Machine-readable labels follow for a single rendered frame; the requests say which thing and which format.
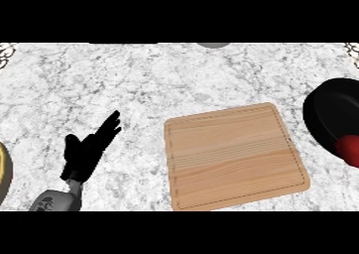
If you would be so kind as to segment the grey round object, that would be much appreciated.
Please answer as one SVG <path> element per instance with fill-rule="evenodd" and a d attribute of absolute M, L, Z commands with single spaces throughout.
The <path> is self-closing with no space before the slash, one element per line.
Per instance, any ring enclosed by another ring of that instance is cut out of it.
<path fill-rule="evenodd" d="M 198 43 L 198 45 L 207 49 L 221 49 L 226 47 L 231 43 Z"/>

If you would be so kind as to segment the red tomato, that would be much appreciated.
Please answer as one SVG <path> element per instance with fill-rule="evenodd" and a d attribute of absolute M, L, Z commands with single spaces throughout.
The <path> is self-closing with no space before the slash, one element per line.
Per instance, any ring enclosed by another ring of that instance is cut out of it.
<path fill-rule="evenodd" d="M 343 136 L 336 143 L 336 149 L 346 163 L 359 168 L 359 136 Z"/>

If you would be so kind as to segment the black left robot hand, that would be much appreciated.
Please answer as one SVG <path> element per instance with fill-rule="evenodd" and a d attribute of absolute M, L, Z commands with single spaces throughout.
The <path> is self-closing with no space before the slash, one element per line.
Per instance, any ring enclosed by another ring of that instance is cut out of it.
<path fill-rule="evenodd" d="M 114 111 L 97 132 L 89 134 L 83 140 L 80 140 L 76 134 L 67 136 L 67 164 L 61 175 L 64 181 L 76 180 L 85 183 L 91 179 L 102 153 L 120 131 L 120 112 Z"/>

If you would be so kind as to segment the wooden cutting board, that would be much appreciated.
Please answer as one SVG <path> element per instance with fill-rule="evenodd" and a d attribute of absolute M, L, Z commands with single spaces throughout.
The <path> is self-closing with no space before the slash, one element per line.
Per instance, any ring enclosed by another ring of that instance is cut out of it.
<path fill-rule="evenodd" d="M 311 187 L 269 102 L 169 119 L 164 140 L 176 210 L 219 209 Z"/>

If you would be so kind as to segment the black pot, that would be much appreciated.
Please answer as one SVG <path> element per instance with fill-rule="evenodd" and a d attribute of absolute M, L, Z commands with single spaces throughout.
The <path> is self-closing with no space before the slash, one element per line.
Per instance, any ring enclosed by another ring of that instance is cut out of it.
<path fill-rule="evenodd" d="M 303 120 L 314 139 L 339 156 L 339 139 L 359 136 L 359 80 L 331 78 L 321 83 L 303 102 Z"/>

